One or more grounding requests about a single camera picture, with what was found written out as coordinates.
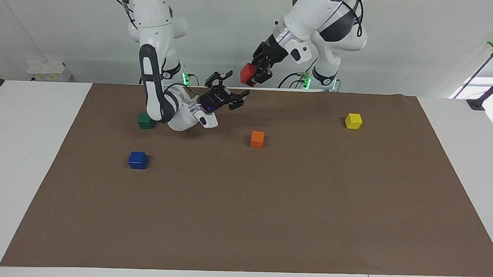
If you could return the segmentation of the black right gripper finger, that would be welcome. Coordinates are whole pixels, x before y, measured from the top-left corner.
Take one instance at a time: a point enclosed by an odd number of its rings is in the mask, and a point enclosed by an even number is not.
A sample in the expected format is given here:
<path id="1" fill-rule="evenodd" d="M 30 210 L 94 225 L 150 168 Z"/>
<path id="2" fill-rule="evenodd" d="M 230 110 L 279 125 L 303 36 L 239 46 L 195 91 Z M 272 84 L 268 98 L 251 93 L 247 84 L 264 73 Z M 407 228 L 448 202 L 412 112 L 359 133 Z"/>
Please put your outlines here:
<path id="1" fill-rule="evenodd" d="M 214 81 L 218 81 L 219 86 L 224 85 L 224 81 L 233 75 L 234 71 L 228 71 L 226 73 L 214 72 L 205 81 L 205 86 L 207 88 L 212 88 L 214 86 Z"/>
<path id="2" fill-rule="evenodd" d="M 229 110 L 236 110 L 244 105 L 244 100 L 247 95 L 250 94 L 250 90 L 242 91 L 241 93 L 231 92 L 229 96 Z"/>

